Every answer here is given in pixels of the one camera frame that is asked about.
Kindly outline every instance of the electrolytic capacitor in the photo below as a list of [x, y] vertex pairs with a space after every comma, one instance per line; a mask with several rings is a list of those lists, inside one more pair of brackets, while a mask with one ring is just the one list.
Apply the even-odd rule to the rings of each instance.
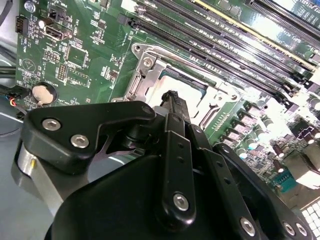
[[41, 29], [43, 29], [45, 26], [51, 25], [53, 23], [55, 23], [55, 21], [50, 17], [46, 17], [46, 18], [43, 18], [38, 21], [39, 28], [41, 28]]
[[285, 170], [284, 167], [282, 166], [282, 164], [279, 162], [279, 160], [276, 160], [276, 159], [273, 160], [273, 165], [279, 174]]
[[319, 98], [312, 98], [309, 101], [310, 105], [314, 108], [314, 110], [319, 111], [320, 110], [320, 99]]
[[244, 148], [236, 150], [236, 154], [238, 154], [241, 159], [246, 159], [248, 157], [247, 151]]
[[315, 139], [319, 139], [320, 138], [320, 131], [316, 128], [314, 128], [312, 131], [311, 131], [311, 134], [312, 136], [315, 138]]
[[303, 139], [306, 141], [307, 144], [313, 144], [315, 142], [311, 134], [305, 135]]
[[269, 131], [273, 131], [276, 127], [275, 123], [270, 118], [265, 119], [263, 123]]
[[254, 133], [258, 137], [259, 140], [264, 140], [267, 137], [266, 132], [262, 128], [257, 128]]
[[253, 138], [248, 138], [245, 143], [248, 145], [248, 149], [254, 150], [258, 147], [258, 143]]
[[279, 157], [279, 158], [282, 158], [285, 154], [284, 152], [282, 151], [282, 149], [279, 147], [278, 144], [275, 144], [272, 146], [275, 154]]

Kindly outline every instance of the black ram slot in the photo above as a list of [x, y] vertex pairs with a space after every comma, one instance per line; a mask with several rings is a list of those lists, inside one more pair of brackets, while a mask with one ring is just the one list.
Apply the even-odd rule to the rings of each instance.
[[[260, 72], [263, 72], [263, 70], [259, 69], [256, 65], [252, 64], [251, 62], [248, 62], [247, 60], [238, 60], [237, 59], [238, 56], [235, 53], [232, 53], [231, 51], [224, 50], [224, 48], [219, 47], [214, 42], [212, 42], [210, 39], [200, 35], [197, 32], [193, 32], [192, 34], [190, 34], [189, 28], [186, 28], [184, 25], [174, 21], [173, 19], [162, 15], [158, 11], [155, 11], [152, 8], [149, 9], [147, 7], [146, 12], [144, 13], [144, 16], [148, 17], [149, 19], [151, 19], [155, 22], [163, 24], [164, 26], [167, 26], [170, 29], [173, 29], [175, 32], [180, 33], [181, 35], [187, 36], [193, 42], [195, 42], [197, 46], [202, 46], [202, 47], [206, 48], [208, 51], [210, 51], [211, 53], [217, 54], [218, 57], [216, 56], [216, 58], [218, 60], [219, 60], [219, 56], [220, 56], [221, 58], [226, 59], [226, 60], [230, 61], [231, 63], [238, 64], [240, 66], [240, 71], [243, 72], [244, 74], [246, 74], [248, 77], [252, 77], [251, 74], [254, 74], [256, 76], [256, 78], [260, 78], [260, 79], [257, 79], [257, 81], [261, 82], [262, 84], [266, 84], [269, 81], [272, 81], [273, 86], [276, 86], [278, 88], [283, 87], [282, 86], [283, 82], [280, 81], [279, 79], [273, 77], [268, 72], [264, 72], [264, 73], [266, 73], [266, 75], [261, 75], [258, 71], [260, 70]], [[230, 67], [232, 67], [235, 71], [239, 71], [239, 69], [237, 69], [233, 65], [230, 65]]]
[[[140, 4], [144, 5], [147, 11], [149, 11], [149, 6], [145, 5], [143, 2], [140, 2]], [[163, 5], [162, 3], [157, 3], [159, 7], [165, 9], [166, 11], [178, 15], [181, 19], [185, 20], [192, 26], [195, 26], [198, 29], [203, 30], [204, 32], [208, 33], [211, 36], [214, 36], [216, 39], [220, 39], [227, 43], [228, 45], [232, 46], [235, 49], [240, 49], [241, 51], [244, 51], [250, 55], [254, 55], [255, 59], [257, 61], [261, 62], [265, 66], [272, 66], [271, 69], [273, 71], [270, 71], [271, 74], [274, 74], [274, 71], [276, 70], [281, 74], [282, 76], [285, 76], [287, 78], [291, 77], [292, 69], [283, 64], [280, 61], [276, 61], [276, 59], [272, 58], [268, 54], [253, 48], [251, 45], [247, 44], [245, 41], [236, 38], [232, 36], [231, 34], [224, 32], [222, 29], [218, 28], [217, 26], [207, 22], [203, 21], [199, 16], [195, 15], [192, 12], [187, 12], [187, 10], [183, 10], [180, 8], [179, 10], [182, 11], [183, 14], [178, 13], [177, 11], [172, 10], [171, 8]]]
[[249, 5], [252, 6], [253, 4], [260, 5], [264, 8], [267, 8], [268, 10], [272, 11], [275, 15], [280, 16], [280, 18], [286, 19], [286, 21], [290, 25], [294, 26], [299, 26], [302, 31], [307, 30], [308, 33], [305, 33], [306, 35], [312, 35], [316, 42], [318, 42], [318, 46], [320, 45], [319, 43], [319, 38], [320, 38], [320, 30], [317, 29], [316, 27], [312, 26], [308, 22], [302, 20], [300, 17], [296, 16], [292, 12], [286, 10], [285, 8], [279, 6], [278, 4], [274, 3], [272, 0], [248, 0]]
[[305, 31], [306, 29], [301, 27], [300, 25], [297, 25], [296, 23], [292, 21], [287, 21], [283, 18], [285, 16], [279, 14], [276, 10], [276, 8], [269, 8], [269, 6], [264, 5], [262, 2], [257, 0], [256, 2], [252, 2], [251, 0], [247, 0], [246, 4], [250, 6], [255, 11], [259, 12], [263, 16], [269, 18], [270, 20], [276, 22], [280, 26], [284, 27], [288, 31], [294, 33], [298, 37], [304, 39], [308, 43], [316, 46], [320, 46], [320, 41], [318, 40], [319, 37], [317, 34], [314, 34], [310, 31]]
[[139, 28], [142, 29], [143, 31], [145, 31], [146, 33], [150, 33], [150, 34], [162, 39], [166, 43], [173, 45], [175, 47], [178, 47], [179, 49], [182, 49], [182, 50], [186, 51], [187, 53], [192, 54], [193, 56], [201, 59], [204, 63], [208, 63], [209, 65], [215, 66], [217, 69], [223, 70], [229, 76], [232, 76], [235, 79], [240, 79], [240, 81], [242, 81], [243, 83], [246, 83], [247, 85], [258, 89], [259, 91], [261, 91], [265, 94], [268, 94], [270, 96], [277, 96], [278, 92], [276, 90], [274, 90], [270, 87], [267, 87], [265, 85], [256, 83], [256, 81], [254, 79], [246, 76], [245, 74], [242, 74], [239, 71], [230, 72], [229, 65], [227, 65], [221, 61], [215, 60], [213, 57], [199, 51], [197, 48], [193, 47], [188, 42], [184, 42], [184, 41], [177, 39], [174, 35], [163, 31], [162, 29], [158, 28], [157, 26], [152, 25], [147, 22], [142, 22], [142, 21], [138, 25], [139, 25]]
[[[292, 70], [295, 70], [297, 72], [308, 71], [307, 68], [305, 68], [304, 66], [300, 66], [297, 62], [295, 62], [291, 58], [287, 57], [282, 52], [273, 49], [269, 45], [267, 45], [263, 42], [260, 42], [261, 46], [266, 48], [268, 51], [272, 52], [272, 54], [277, 56], [277, 58], [271, 57], [270, 55], [262, 52], [260, 49], [255, 48], [254, 46], [251, 46], [250, 44], [246, 43], [245, 41], [241, 40], [240, 38], [237, 38], [236, 36], [232, 35], [231, 33], [228, 33], [223, 28], [220, 28], [220, 27], [210, 23], [208, 20], [203, 19], [199, 15], [196, 15], [195, 13], [178, 5], [177, 3], [174, 3], [171, 0], [150, 0], [150, 2], [152, 2], [154, 4], [158, 4], [163, 8], [166, 8], [167, 11], [171, 10], [176, 14], [178, 13], [178, 14], [180, 14], [180, 17], [182, 17], [186, 21], [190, 21], [190, 22], [194, 21], [194, 22], [198, 23], [200, 26], [202, 26], [203, 28], [205, 27], [208, 30], [212, 31], [212, 33], [216, 33], [217, 35], [221, 35], [226, 40], [230, 40], [234, 44], [240, 45], [243, 48], [248, 49], [251, 52], [251, 54], [254, 53], [257, 57], [263, 58], [265, 61], [268, 61], [269, 64], [271, 64], [271, 65], [274, 65], [274, 66], [278, 65], [279, 68], [282, 68], [288, 74], [290, 74], [292, 72]], [[192, 7], [194, 7], [200, 13], [202, 13], [204, 15], [209, 15], [211, 18], [219, 21], [220, 23], [223, 23], [225, 26], [228, 26], [228, 28], [232, 29], [236, 33], [243, 34], [244, 36], [246, 36], [252, 40], [255, 40], [255, 41], [257, 40], [257, 38], [255, 36], [253, 36], [247, 32], [242, 31], [241, 29], [233, 26], [232, 24], [229, 24], [227, 21], [218, 17], [217, 15], [213, 14], [212, 12], [205, 11], [202, 7], [198, 6], [197, 4], [189, 2], [188, 0], [185, 0], [184, 2], [187, 2], [188, 4], [192, 5]], [[284, 61], [290, 63], [292, 66], [295, 66], [295, 67], [291, 67], [291, 66], [283, 64], [282, 62], [284, 62]]]
[[[160, 1], [160, 2], [170, 2], [170, 0], [156, 0], [156, 1]], [[202, 6], [199, 6], [198, 4], [195, 4], [194, 2], [191, 2], [190, 0], [181, 0], [183, 2], [185, 2], [186, 4], [189, 4], [191, 6], [193, 6], [197, 11], [199, 11], [201, 14], [204, 14], [205, 16], [210, 16], [210, 18], [217, 20], [218, 22], [228, 26], [228, 28], [232, 29], [233, 31], [235, 31], [236, 33], [240, 33], [243, 34], [244, 36], [246, 36], [247, 38], [250, 38], [254, 41], [258, 41], [264, 48], [268, 49], [269, 51], [277, 54], [278, 56], [281, 56], [281, 59], [284, 59], [288, 62], [291, 62], [291, 64], [296, 65], [298, 68], [303, 69], [303, 70], [307, 70], [310, 71], [310, 69], [308, 69], [306, 66], [302, 65], [300, 62], [295, 61], [294, 59], [286, 56], [283, 52], [274, 49], [273, 47], [269, 46], [268, 44], [260, 41], [257, 37], [255, 37], [254, 35], [243, 31], [239, 28], [237, 28], [236, 26], [230, 24], [229, 22], [227, 22], [226, 20], [224, 20], [222, 17], [214, 14], [211, 11], [205, 10]]]

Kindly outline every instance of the expansion slot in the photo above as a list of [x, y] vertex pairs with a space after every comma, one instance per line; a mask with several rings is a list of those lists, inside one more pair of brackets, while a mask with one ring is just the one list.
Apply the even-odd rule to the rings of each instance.
[[[269, 62], [269, 65], [273, 65], [275, 69], [282, 68], [284, 71], [287, 72], [287, 74], [283, 73], [283, 75], [286, 75], [288, 78], [290, 77], [290, 73], [292, 73], [292, 70], [295, 70], [299, 73], [304, 72], [306, 69], [302, 68], [300, 65], [298, 65], [295, 61], [293, 61], [291, 58], [287, 57], [281, 52], [276, 51], [275, 49], [271, 48], [267, 44], [261, 42], [261, 46], [263, 46], [265, 49], [268, 51], [272, 52], [275, 57], [271, 57], [270, 55], [264, 53], [260, 49], [251, 46], [247, 42], [243, 41], [242, 39], [228, 33], [225, 31], [225, 29], [218, 27], [217, 25], [212, 24], [208, 20], [200, 17], [199, 15], [196, 15], [195, 13], [189, 11], [188, 9], [182, 7], [181, 5], [174, 3], [171, 0], [150, 0], [151, 3], [157, 4], [158, 6], [161, 6], [161, 8], [165, 9], [166, 11], [169, 11], [171, 13], [174, 13], [175, 15], [178, 14], [178, 16], [185, 21], [192, 23], [192, 25], [197, 26], [199, 29], [204, 30], [206, 32], [210, 32], [211, 35], [213, 35], [217, 39], [222, 39], [226, 43], [232, 45], [236, 44], [249, 54], [254, 54], [257, 58], [262, 58], [265, 61]], [[189, 2], [189, 4], [192, 5], [197, 11], [201, 12], [202, 14], [210, 14], [210, 12], [205, 11], [203, 8], [200, 6]], [[210, 17], [216, 19], [219, 22], [222, 22], [224, 25], [228, 26], [228, 28], [232, 29], [236, 33], [239, 33], [239, 29], [231, 24], [228, 24], [226, 21], [223, 19], [219, 19], [217, 16], [215, 16], [213, 13], [210, 14]], [[244, 32], [241, 32], [241, 34], [245, 35], [247, 38], [253, 39], [257, 41], [257, 39], [249, 34], [245, 34]], [[287, 66], [283, 64], [282, 62], [288, 62], [290, 66]]]
[[274, 47], [275, 49], [280, 50], [281, 52], [285, 53], [286, 55], [288, 55], [289, 57], [295, 59], [296, 61], [300, 62], [301, 64], [303, 64], [304, 66], [306, 66], [308, 69], [315, 71], [317, 70], [316, 66], [313, 66], [312, 64], [308, 63], [307, 61], [305, 61], [304, 59], [302, 59], [301, 57], [293, 54], [292, 52], [290, 52], [289, 50], [284, 49], [283, 47], [279, 46], [278, 44], [274, 43], [273, 41], [269, 40], [268, 38], [260, 35], [259, 33], [255, 32], [254, 30], [252, 30], [251, 28], [243, 25], [242, 23], [232, 19], [231, 17], [225, 15], [224, 13], [220, 12], [219, 10], [213, 8], [212, 6], [210, 6], [209, 4], [201, 1], [201, 0], [192, 0], [193, 3], [196, 3], [198, 5], [200, 5], [201, 7], [210, 10], [211, 12], [213, 12], [214, 14], [220, 16], [221, 18], [225, 19], [226, 21], [236, 25], [237, 27], [241, 28], [242, 30], [254, 35], [255, 37], [257, 37], [259, 40], [265, 42], [266, 44], [271, 45], [272, 47]]
[[278, 78], [269, 74], [269, 72], [264, 71], [263, 69], [260, 69], [255, 64], [248, 62], [246, 59], [239, 59], [239, 57], [235, 53], [216, 45], [211, 39], [206, 38], [197, 32], [189, 34], [190, 29], [176, 22], [172, 18], [164, 16], [158, 11], [155, 11], [150, 7], [146, 7], [146, 12], [144, 13], [144, 16], [148, 17], [149, 19], [155, 22], [161, 23], [167, 28], [171, 28], [175, 33], [180, 33], [182, 36], [183, 35], [187, 36], [192, 40], [194, 46], [200, 46], [200, 49], [202, 50], [205, 49], [205, 52], [209, 53], [211, 56], [217, 58], [218, 60], [228, 62], [229, 65], [235, 71], [240, 70], [241, 72], [245, 73], [247, 76], [254, 77], [258, 81], [260, 81], [262, 84], [266, 84], [269, 81], [271, 81], [272, 86], [275, 86], [279, 89], [281, 88], [283, 89], [283, 82]]
[[290, 14], [287, 11], [284, 11], [283, 8], [278, 7], [277, 5], [273, 4], [271, 1], [265, 0], [247, 0], [246, 4], [254, 9], [255, 11], [259, 12], [260, 14], [264, 15], [265, 17], [271, 19], [272, 21], [276, 22], [280, 26], [288, 29], [290, 32], [296, 34], [298, 37], [306, 40], [310, 44], [314, 44], [316, 46], [320, 46], [319, 36], [320, 31], [316, 28], [312, 28], [312, 31], [305, 32], [305, 30], [309, 30], [304, 26], [297, 26], [296, 21], [300, 19], [295, 17], [293, 14]]

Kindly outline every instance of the cable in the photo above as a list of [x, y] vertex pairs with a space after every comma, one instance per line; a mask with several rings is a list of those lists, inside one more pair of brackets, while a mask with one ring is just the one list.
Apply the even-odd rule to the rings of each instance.
[[13, 130], [13, 131], [9, 131], [7, 133], [0, 133], [0, 138], [5, 138], [5, 137], [8, 137], [8, 136], [11, 136], [11, 135], [14, 135], [18, 132], [21, 131], [21, 127], [17, 128], [16, 130]]
[[17, 106], [17, 104], [16, 104], [16, 102], [15, 102], [15, 99], [14, 99], [13, 97], [10, 98], [10, 105], [11, 105], [12, 107], [16, 107], [16, 106]]
[[6, 17], [8, 16], [13, 4], [14, 4], [13, 0], [7, 0], [6, 1], [4, 9], [3, 9], [2, 13], [0, 14], [0, 26], [4, 23], [4, 21], [5, 21]]

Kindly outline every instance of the ram slot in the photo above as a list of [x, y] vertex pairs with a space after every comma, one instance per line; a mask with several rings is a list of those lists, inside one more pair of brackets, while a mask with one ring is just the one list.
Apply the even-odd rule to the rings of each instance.
[[292, 73], [292, 70], [297, 71], [298, 73], [304, 73], [304, 72], [307, 73], [309, 71], [307, 68], [298, 64], [297, 62], [295, 62], [294, 60], [292, 60], [282, 52], [275, 50], [274, 48], [270, 47], [269, 45], [263, 42], [259, 42], [259, 44], [264, 49], [259, 49], [257, 46], [252, 46], [248, 44], [246, 41], [227, 32], [225, 29], [221, 28], [221, 26], [211, 23], [206, 19], [205, 16], [209, 16], [210, 18], [217, 20], [224, 26], [227, 26], [230, 30], [234, 31], [235, 33], [239, 35], [243, 35], [244, 37], [257, 42], [257, 38], [254, 37], [253, 35], [238, 29], [232, 24], [229, 24], [228, 22], [226, 22], [224, 19], [214, 15], [211, 12], [205, 11], [202, 7], [192, 2], [189, 2], [188, 0], [184, 2], [187, 2], [192, 7], [194, 7], [199, 13], [202, 14], [202, 16], [197, 15], [189, 11], [188, 9], [184, 8], [183, 6], [178, 5], [177, 3], [174, 3], [170, 0], [150, 0], [149, 2], [153, 4], [157, 4], [162, 8], [165, 8], [167, 11], [172, 11], [175, 14], [178, 14], [185, 21], [193, 22], [193, 24], [198, 24], [199, 28], [200, 26], [202, 28], [207, 28], [208, 31], [211, 31], [212, 34], [216, 34], [217, 37], [220, 37], [225, 40], [229, 40], [230, 41], [229, 43], [232, 42], [242, 47], [243, 49], [247, 49], [247, 51], [249, 51], [250, 54], [254, 54], [256, 57], [262, 58], [265, 61], [267, 61], [269, 65], [275, 66], [275, 69], [281, 68], [283, 71], [287, 72], [287, 77], [290, 77], [290, 73]]
[[278, 18], [280, 18], [280, 21], [283, 22], [284, 24], [288, 23], [290, 24], [290, 26], [296, 26], [296, 28], [300, 27], [302, 31], [304, 30], [308, 31], [304, 34], [307, 36], [312, 35], [315, 41], [317, 42], [316, 45], [320, 46], [319, 44], [320, 30], [312, 26], [308, 22], [302, 20], [300, 17], [296, 16], [292, 12], [279, 6], [278, 4], [274, 3], [272, 0], [247, 0], [247, 1], [249, 6], [258, 5], [268, 9], [267, 11], [268, 13], [272, 12], [275, 16], [278, 16]]
[[149, 7], [146, 8], [144, 16], [153, 20], [154, 22], [158, 22], [159, 24], [166, 26], [169, 29], [172, 29], [175, 33], [179, 33], [182, 36], [184, 35], [188, 37], [192, 40], [192, 44], [194, 46], [199, 46], [201, 50], [209, 53], [217, 60], [227, 62], [229, 66], [235, 71], [241, 71], [248, 77], [254, 78], [257, 81], [261, 82], [261, 84], [268, 85], [269, 87], [272, 86], [277, 87], [278, 89], [283, 89], [283, 82], [278, 78], [273, 77], [271, 74], [262, 69], [258, 69], [258, 67], [251, 62], [247, 62], [243, 59], [237, 59], [238, 56], [236, 54], [217, 46], [211, 39], [208, 39], [197, 32], [193, 32], [192, 34], [190, 34], [190, 30], [188, 28], [176, 22], [172, 18], [162, 15], [158, 11], [155, 11], [152, 8], [150, 9]]
[[308, 43], [315, 46], [320, 46], [320, 41], [318, 40], [320, 31], [318, 31], [316, 28], [312, 28], [312, 31], [309, 31], [309, 29], [302, 27], [300, 24], [297, 24], [291, 20], [291, 18], [296, 18], [299, 20], [298, 17], [295, 17], [289, 12], [283, 12], [283, 8], [277, 7], [275, 4], [271, 3], [271, 1], [268, 1], [267, 4], [264, 4], [264, 2], [264, 0], [257, 0], [255, 2], [252, 0], [247, 0], [245, 4], [290, 32], [294, 33], [298, 37], [304, 39]]
[[262, 85], [260, 83], [257, 83], [254, 79], [246, 76], [245, 74], [239, 71], [230, 72], [229, 65], [225, 64], [224, 62], [215, 60], [212, 56], [204, 52], [201, 52], [194, 46], [190, 45], [188, 42], [177, 39], [176, 36], [170, 34], [169, 32], [165, 32], [163, 29], [160, 29], [153, 24], [141, 21], [139, 22], [138, 26], [142, 31], [149, 33], [151, 35], [154, 35], [155, 37], [158, 37], [159, 39], [172, 45], [173, 47], [176, 47], [180, 50], [185, 51], [186, 53], [189, 53], [191, 57], [200, 59], [205, 65], [212, 66], [211, 68], [208, 68], [208, 69], [210, 70], [212, 68], [215, 68], [215, 71], [211, 70], [213, 74], [215, 74], [218, 77], [222, 77], [223, 79], [225, 79], [226, 81], [230, 82], [233, 85], [236, 85], [237, 87], [241, 86], [239, 85], [239, 81], [240, 81], [241, 83], [245, 83], [249, 87], [253, 87], [269, 96], [277, 97], [277, 95], [279, 94], [279, 92], [277, 92], [275, 89]]
[[[150, 9], [152, 9], [143, 2], [140, 2], [140, 4], [144, 5], [147, 11], [150, 11]], [[271, 79], [274, 79], [274, 77], [270, 76], [270, 74], [273, 74], [277, 78], [281, 78], [285, 81], [291, 81], [291, 73], [293, 70], [282, 62], [276, 61], [268, 54], [251, 47], [245, 41], [233, 37], [227, 32], [223, 32], [222, 29], [219, 29], [215, 25], [202, 21], [200, 17], [193, 14], [192, 12], [190, 12], [190, 14], [185, 14], [188, 16], [186, 17], [185, 15], [177, 13], [176, 11], [166, 7], [161, 3], [157, 3], [157, 5], [161, 7], [161, 9], [164, 9], [166, 12], [177, 15], [180, 19], [184, 20], [184, 26], [188, 26], [192, 31], [202, 33], [204, 37], [210, 38], [211, 40], [214, 39], [217, 44], [223, 46], [224, 48], [228, 50], [232, 49], [232, 52], [235, 52], [234, 50], [236, 50], [236, 54], [239, 56], [239, 58], [243, 59], [243, 55], [250, 56], [250, 60], [248, 61], [252, 61], [253, 64], [261, 68], [262, 71], [260, 72], [270, 77]]]
[[[170, 0], [157, 0], [157, 1], [170, 2]], [[223, 25], [227, 26], [229, 29], [235, 31], [236, 33], [239, 33], [239, 34], [244, 35], [245, 37], [247, 37], [247, 38], [249, 38], [251, 40], [259, 42], [264, 48], [268, 49], [269, 51], [271, 51], [271, 52], [273, 52], [273, 53], [275, 53], [277, 55], [280, 55], [282, 59], [284, 59], [284, 60], [286, 60], [288, 62], [291, 62], [290, 65], [294, 66], [294, 69], [297, 70], [298, 72], [299, 72], [299, 69], [300, 70], [302, 70], [302, 69], [304, 69], [304, 70], [313, 70], [314, 69], [314, 67], [311, 67], [311, 66], [314, 66], [313, 63], [310, 63], [310, 62], [308, 63], [308, 65], [311, 65], [311, 66], [302, 65], [300, 61], [293, 60], [292, 58], [286, 56], [283, 52], [277, 50], [276, 48], [273, 48], [273, 47], [269, 46], [268, 44], [266, 44], [264, 42], [261, 42], [256, 36], [252, 35], [251, 33], [248, 33], [248, 32], [246, 32], [244, 30], [241, 30], [241, 29], [237, 28], [236, 26], [230, 24], [229, 22], [227, 22], [225, 19], [221, 18], [220, 16], [214, 14], [211, 11], [208, 11], [208, 10], [204, 9], [202, 6], [200, 6], [198, 4], [195, 4], [194, 2], [191, 2], [190, 0], [181, 0], [181, 1], [186, 3], [186, 4], [189, 4], [190, 6], [192, 6], [199, 13], [201, 13], [201, 15], [203, 15], [204, 18], [206, 18], [206, 16], [210, 17], [210, 18], [222, 23]]]

